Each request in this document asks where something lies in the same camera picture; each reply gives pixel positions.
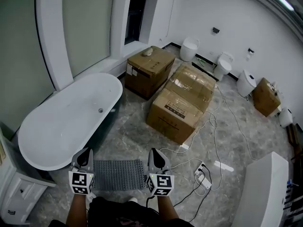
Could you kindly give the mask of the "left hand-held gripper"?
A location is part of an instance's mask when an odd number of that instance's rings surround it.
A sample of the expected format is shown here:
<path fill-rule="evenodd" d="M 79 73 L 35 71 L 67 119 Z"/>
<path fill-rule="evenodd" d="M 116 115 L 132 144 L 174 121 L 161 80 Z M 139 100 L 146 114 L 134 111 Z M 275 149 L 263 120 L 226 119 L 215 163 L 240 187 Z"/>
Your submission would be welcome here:
<path fill-rule="evenodd" d="M 71 161 L 73 166 L 69 171 L 69 184 L 74 194 L 88 195 L 95 184 L 93 170 L 93 150 L 83 148 L 77 152 Z"/>

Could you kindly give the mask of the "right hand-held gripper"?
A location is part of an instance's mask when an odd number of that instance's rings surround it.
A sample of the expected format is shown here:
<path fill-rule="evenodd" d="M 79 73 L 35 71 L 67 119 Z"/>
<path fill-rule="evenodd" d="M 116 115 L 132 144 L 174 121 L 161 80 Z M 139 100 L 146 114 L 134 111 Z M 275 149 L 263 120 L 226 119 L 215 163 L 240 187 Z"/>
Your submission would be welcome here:
<path fill-rule="evenodd" d="M 175 176 L 170 171 L 169 159 L 152 148 L 148 156 L 146 186 L 151 196 L 169 196 L 174 190 Z"/>

